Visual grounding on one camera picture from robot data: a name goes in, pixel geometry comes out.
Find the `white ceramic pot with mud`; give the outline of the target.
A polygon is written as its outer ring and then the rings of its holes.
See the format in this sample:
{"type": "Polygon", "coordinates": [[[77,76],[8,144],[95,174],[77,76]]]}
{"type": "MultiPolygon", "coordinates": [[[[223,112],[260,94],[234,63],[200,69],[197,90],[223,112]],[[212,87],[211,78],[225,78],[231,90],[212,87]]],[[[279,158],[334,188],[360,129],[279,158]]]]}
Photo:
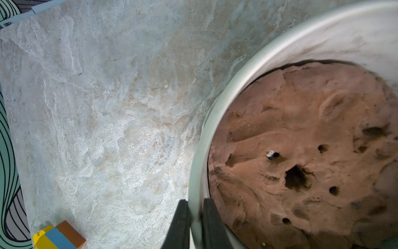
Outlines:
{"type": "Polygon", "coordinates": [[[398,3],[311,18],[261,49],[212,104],[188,205],[234,249],[398,246],[398,3]]]}

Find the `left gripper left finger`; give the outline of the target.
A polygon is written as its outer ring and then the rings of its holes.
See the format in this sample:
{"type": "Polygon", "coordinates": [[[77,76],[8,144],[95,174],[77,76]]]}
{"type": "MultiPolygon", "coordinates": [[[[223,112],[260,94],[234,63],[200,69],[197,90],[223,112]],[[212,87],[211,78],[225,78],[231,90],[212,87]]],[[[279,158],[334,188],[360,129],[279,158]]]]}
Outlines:
{"type": "Polygon", "coordinates": [[[187,200],[179,200],[169,231],[161,249],[190,248],[191,213],[187,200]]]}

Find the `multicolour toy block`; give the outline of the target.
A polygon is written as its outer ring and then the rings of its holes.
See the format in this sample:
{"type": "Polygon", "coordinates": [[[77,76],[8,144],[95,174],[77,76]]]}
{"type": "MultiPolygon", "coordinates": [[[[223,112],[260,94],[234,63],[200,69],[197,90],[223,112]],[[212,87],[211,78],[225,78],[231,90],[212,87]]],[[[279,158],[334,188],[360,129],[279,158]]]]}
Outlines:
{"type": "Polygon", "coordinates": [[[82,249],[86,239],[68,222],[48,226],[34,234],[34,249],[82,249]]]}

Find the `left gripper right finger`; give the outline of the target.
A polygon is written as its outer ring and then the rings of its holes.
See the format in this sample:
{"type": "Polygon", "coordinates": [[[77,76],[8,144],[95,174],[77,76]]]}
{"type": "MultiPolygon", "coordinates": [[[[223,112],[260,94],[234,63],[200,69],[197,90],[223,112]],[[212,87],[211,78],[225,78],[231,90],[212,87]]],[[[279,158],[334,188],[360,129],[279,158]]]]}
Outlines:
{"type": "Polygon", "coordinates": [[[202,225],[206,249],[233,249],[216,204],[211,198],[204,199],[202,225]]]}

